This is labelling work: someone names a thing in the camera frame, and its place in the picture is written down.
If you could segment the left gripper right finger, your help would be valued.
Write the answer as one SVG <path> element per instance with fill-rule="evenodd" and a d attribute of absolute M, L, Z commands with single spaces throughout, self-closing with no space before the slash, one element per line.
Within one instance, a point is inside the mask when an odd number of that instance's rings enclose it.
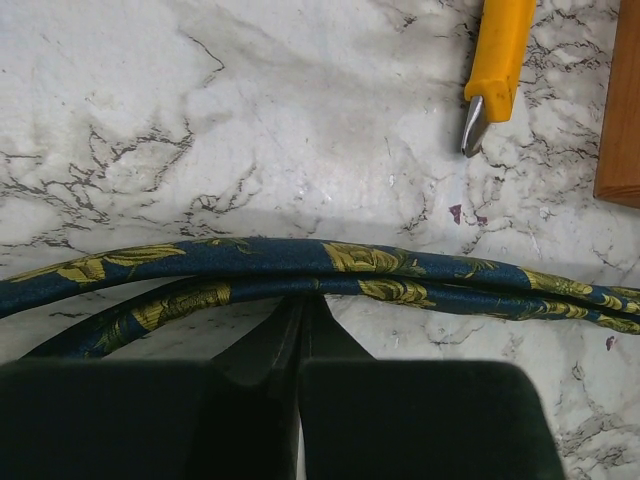
<path fill-rule="evenodd" d="M 549 479 L 553 438 L 517 366 L 378 360 L 320 296 L 304 308 L 299 406 L 310 479 Z"/>

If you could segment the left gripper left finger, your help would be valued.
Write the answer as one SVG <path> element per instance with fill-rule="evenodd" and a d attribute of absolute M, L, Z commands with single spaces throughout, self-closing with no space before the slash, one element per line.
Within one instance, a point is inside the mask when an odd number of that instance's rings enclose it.
<path fill-rule="evenodd" d="M 301 297 L 208 361 L 32 358 L 1 370 L 5 479 L 292 479 Z"/>

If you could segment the blue yellow floral tie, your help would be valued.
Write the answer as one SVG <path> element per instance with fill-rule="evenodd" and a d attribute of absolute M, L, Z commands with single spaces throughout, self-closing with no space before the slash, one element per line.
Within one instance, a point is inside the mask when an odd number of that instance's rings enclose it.
<path fill-rule="evenodd" d="M 639 331 L 639 293 L 633 288 L 586 284 L 493 260 L 318 239 L 207 238 L 89 255 L 4 279 L 1 313 L 7 317 L 153 279 L 158 288 L 67 328 L 32 356 L 102 358 L 200 310 L 305 294 Z"/>

